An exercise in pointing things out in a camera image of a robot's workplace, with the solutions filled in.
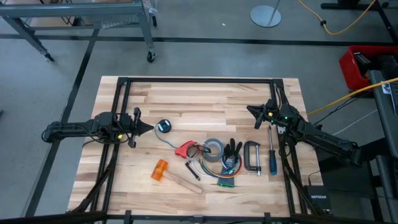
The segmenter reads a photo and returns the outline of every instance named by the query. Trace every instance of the duct tape roll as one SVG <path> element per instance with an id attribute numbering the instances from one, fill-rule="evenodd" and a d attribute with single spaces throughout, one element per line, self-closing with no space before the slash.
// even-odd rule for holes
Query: duct tape roll
<path id="1" fill-rule="evenodd" d="M 216 156 L 211 156 L 207 152 L 203 151 L 203 158 L 208 162 L 217 162 L 224 154 L 224 145 L 218 139 L 207 139 L 204 144 L 205 147 L 210 148 L 211 146 L 215 146 L 218 148 L 219 153 Z"/>

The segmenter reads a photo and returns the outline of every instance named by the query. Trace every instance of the concrete floor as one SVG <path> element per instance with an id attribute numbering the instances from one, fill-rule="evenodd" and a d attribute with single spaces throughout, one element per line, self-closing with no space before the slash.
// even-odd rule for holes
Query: concrete floor
<path id="1" fill-rule="evenodd" d="M 330 30 L 340 30 L 360 15 L 354 11 L 321 10 L 320 2 L 305 1 L 328 20 Z M 319 21 L 296 0 L 281 1 L 282 22 L 266 29 L 254 25 L 249 11 L 274 0 L 168 0 L 159 1 L 160 37 L 214 37 L 283 40 L 391 41 L 384 24 L 370 12 L 349 32 L 326 35 Z M 398 32 L 396 10 L 386 10 Z M 0 20 L 1 33 L 13 30 Z M 40 31 L 38 34 L 90 34 L 89 30 Z M 135 36 L 137 29 L 103 30 L 100 35 Z M 41 132 L 58 120 L 76 77 L 88 42 L 46 40 L 57 63 L 46 62 L 24 40 L 0 40 L 0 218 L 19 217 L 24 209 L 39 167 L 49 145 Z M 158 57 L 146 62 L 146 47 L 140 42 L 97 42 L 70 121 L 90 118 L 103 75 L 163 75 L 221 77 L 296 77 L 300 79 L 307 111 L 315 110 L 348 93 L 338 59 L 347 47 L 311 47 L 244 44 L 155 43 Z M 335 133 L 374 110 L 374 100 L 358 100 L 326 119 L 324 130 Z M 329 111 L 310 116 L 316 121 Z M 383 137 L 377 113 L 354 125 L 340 136 L 366 144 Z M 37 215 L 63 213 L 81 154 L 83 139 L 62 141 Z M 335 179 L 348 186 L 364 181 L 354 171 L 323 176 L 325 184 Z M 372 219 L 369 201 L 351 194 L 332 192 L 333 211 L 338 216 Z"/>

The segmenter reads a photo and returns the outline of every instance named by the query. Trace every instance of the screwdriver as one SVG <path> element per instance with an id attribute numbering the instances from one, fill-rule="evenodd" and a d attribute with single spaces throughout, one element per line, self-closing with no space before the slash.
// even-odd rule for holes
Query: screwdriver
<path id="1" fill-rule="evenodd" d="M 276 166 L 276 158 L 275 158 L 275 150 L 272 145 L 272 135 L 271 135 L 271 125 L 269 125 L 269 171 L 272 175 L 276 175 L 277 166 Z"/>

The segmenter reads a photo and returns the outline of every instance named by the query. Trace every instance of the mallet head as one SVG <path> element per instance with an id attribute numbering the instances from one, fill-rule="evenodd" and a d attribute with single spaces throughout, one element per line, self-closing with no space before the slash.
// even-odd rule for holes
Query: mallet head
<path id="1" fill-rule="evenodd" d="M 163 171 L 167 170 L 167 165 L 169 163 L 164 161 L 163 159 L 159 159 L 159 162 L 157 162 L 155 169 L 150 177 L 153 179 L 160 181 L 160 178 L 163 176 Z"/>

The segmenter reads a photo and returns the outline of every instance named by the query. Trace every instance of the cart wheel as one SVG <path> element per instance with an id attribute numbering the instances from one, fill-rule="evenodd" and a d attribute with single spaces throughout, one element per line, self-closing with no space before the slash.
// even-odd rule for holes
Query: cart wheel
<path id="1" fill-rule="evenodd" d="M 54 62 L 54 61 L 55 61 L 54 58 L 52 58 L 50 54 L 46 54 L 46 55 L 44 55 L 44 57 L 45 57 L 47 60 L 51 61 L 51 62 Z"/>
<path id="2" fill-rule="evenodd" d="M 148 62 L 152 63 L 155 60 L 155 58 L 156 58 L 156 54 L 155 53 L 148 52 L 148 55 L 147 55 L 147 61 Z"/>
<path id="3" fill-rule="evenodd" d="M 152 16 L 152 25 L 153 25 L 154 27 L 157 27 L 156 16 Z"/>

